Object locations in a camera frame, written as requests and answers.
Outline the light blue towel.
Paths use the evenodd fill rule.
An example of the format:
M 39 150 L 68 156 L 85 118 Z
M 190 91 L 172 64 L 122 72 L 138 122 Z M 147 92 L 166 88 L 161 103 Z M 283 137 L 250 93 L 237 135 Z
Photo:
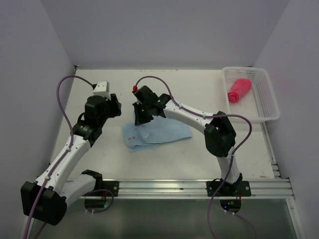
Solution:
M 156 117 L 149 123 L 122 125 L 123 138 L 129 152 L 192 138 L 188 125 L 174 119 Z

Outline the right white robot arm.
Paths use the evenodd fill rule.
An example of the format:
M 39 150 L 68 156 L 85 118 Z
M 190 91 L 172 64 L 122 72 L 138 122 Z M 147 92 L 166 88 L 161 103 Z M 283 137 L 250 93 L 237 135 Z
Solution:
M 188 109 L 168 94 L 157 96 L 147 86 L 133 86 L 133 94 L 137 98 L 133 103 L 136 126 L 148 124 L 155 117 L 161 117 L 179 121 L 198 130 L 204 135 L 208 152 L 217 157 L 221 170 L 223 183 L 211 183 L 211 187 L 214 190 L 220 187 L 219 192 L 228 196 L 239 191 L 242 174 L 235 159 L 231 158 L 236 132 L 224 112 L 208 115 L 193 108 Z

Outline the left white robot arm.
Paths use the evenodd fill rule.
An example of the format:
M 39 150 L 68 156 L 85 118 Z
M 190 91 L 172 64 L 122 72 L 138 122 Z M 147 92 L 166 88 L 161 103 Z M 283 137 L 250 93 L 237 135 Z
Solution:
M 70 173 L 102 134 L 107 119 L 121 115 L 116 94 L 110 98 L 90 96 L 85 111 L 72 129 L 64 148 L 34 182 L 21 187 L 23 213 L 50 225 L 57 225 L 67 208 L 85 194 L 99 195 L 105 190 L 101 173 L 85 170 L 71 183 Z

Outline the red towel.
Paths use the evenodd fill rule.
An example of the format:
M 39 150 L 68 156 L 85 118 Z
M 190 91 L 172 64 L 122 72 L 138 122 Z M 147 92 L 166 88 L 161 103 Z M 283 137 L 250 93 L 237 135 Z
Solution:
M 252 82 L 249 79 L 237 79 L 227 93 L 228 101 L 231 103 L 239 102 L 252 89 Z

